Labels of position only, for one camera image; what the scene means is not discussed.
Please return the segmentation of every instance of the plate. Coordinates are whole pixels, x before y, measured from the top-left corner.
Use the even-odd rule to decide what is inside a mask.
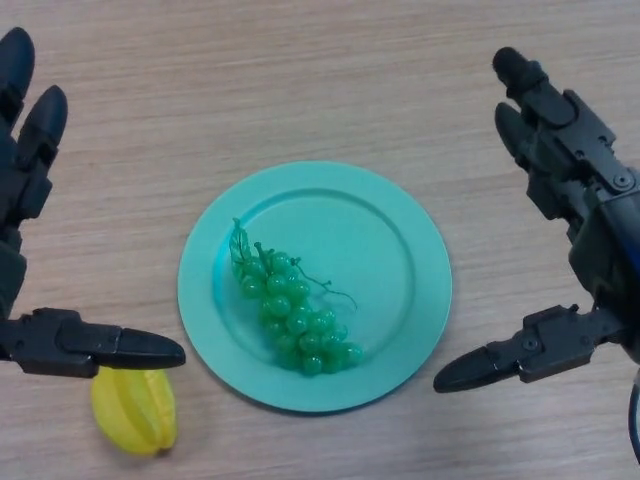
[[[359,366],[307,377],[279,367],[241,296],[229,239],[238,218],[249,241],[300,257],[304,271],[356,302],[328,302]],[[452,275],[447,250],[422,206],[386,178],[328,161],[292,162],[251,175],[218,197],[190,233],[178,273],[178,304],[198,355],[232,389],[271,407],[333,412],[391,392],[427,360],[447,323]]]

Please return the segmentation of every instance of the wood grain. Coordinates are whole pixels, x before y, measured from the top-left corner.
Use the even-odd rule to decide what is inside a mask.
[[[0,31],[37,46],[27,103],[52,83],[70,118],[54,193],[24,227],[29,272],[15,314],[79,309],[188,345],[176,272],[185,238],[226,188],[280,162],[331,158],[411,192],[454,266],[446,334],[384,401],[340,416],[265,411],[214,381],[189,350],[171,372],[175,450],[128,458],[92,419],[89,383],[0,369],[0,478],[629,479],[634,366],[602,348],[591,366],[436,395],[433,375],[523,315],[588,306],[560,222],[525,196],[493,125],[490,68],[513,45],[574,88],[640,166],[636,0],[17,0]]]

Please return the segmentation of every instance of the grape bunch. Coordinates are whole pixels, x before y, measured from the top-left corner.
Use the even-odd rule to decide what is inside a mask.
[[[336,322],[332,309],[315,311],[309,303],[310,283],[328,290],[330,282],[322,284],[310,279],[299,267],[300,259],[284,252],[265,251],[260,242],[254,244],[254,255],[246,231],[238,219],[234,222],[229,241],[233,274],[242,295],[260,302],[260,325],[278,364],[308,376],[357,366],[363,352],[355,343],[346,341],[346,326]]]

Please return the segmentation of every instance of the green grape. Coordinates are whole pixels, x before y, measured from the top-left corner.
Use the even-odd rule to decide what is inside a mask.
[[[287,277],[288,282],[295,282],[298,279],[298,269],[295,267],[289,268],[287,273],[285,273],[285,277]]]
[[[286,274],[291,268],[289,255],[284,252],[277,252],[271,256],[271,272]]]
[[[364,353],[355,343],[345,343],[342,345],[342,358],[346,367],[355,367],[362,362]]]
[[[267,290],[271,295],[287,295],[287,279],[283,275],[269,275],[267,279]]]
[[[299,370],[302,367],[302,357],[298,349],[288,352],[278,352],[277,363],[287,370]]]
[[[343,368],[343,362],[339,355],[325,355],[322,361],[322,371],[325,373],[338,373]]]
[[[264,267],[259,257],[251,257],[244,262],[244,271],[247,275],[265,280],[267,278],[267,269]]]
[[[287,327],[285,327],[284,322],[269,322],[264,328],[267,335],[274,339],[280,338],[282,335],[287,333]]]
[[[268,320],[273,318],[273,315],[271,314],[270,300],[271,299],[269,297],[263,297],[262,304],[260,305],[260,320]]]
[[[330,308],[323,308],[318,312],[318,315],[322,317],[327,325],[327,329],[333,329],[336,323],[336,314]]]
[[[318,375],[322,372],[322,358],[317,355],[304,357],[302,360],[302,371],[305,375]]]
[[[307,315],[292,311],[287,318],[287,328],[293,335],[302,335],[307,331]]]
[[[306,353],[318,353],[321,348],[320,337],[314,333],[305,333],[298,341],[300,349]]]
[[[333,330],[335,314],[328,308],[313,314],[309,319],[309,331],[322,335]]]
[[[291,314],[300,314],[308,317],[313,313],[313,308],[309,305],[309,302],[298,303],[295,306],[291,307]]]
[[[294,303],[305,300],[310,292],[309,283],[304,280],[294,280],[287,285],[287,296]]]
[[[295,336],[285,333],[276,339],[276,348],[281,353],[293,352],[298,347],[297,340],[298,339]]]
[[[242,294],[247,298],[260,298],[265,291],[264,283],[252,276],[244,277],[241,288]]]
[[[267,308],[274,317],[282,318],[291,312],[291,303],[284,295],[269,297],[267,300]]]
[[[330,355],[341,354],[342,340],[335,332],[326,332],[320,339],[322,351]]]
[[[309,317],[309,331],[323,335],[329,333],[332,330],[333,325],[327,321],[327,317],[321,313],[314,313]]]
[[[347,339],[347,335],[349,335],[349,330],[346,325],[338,323],[333,325],[333,331],[331,333],[339,342],[344,342]]]

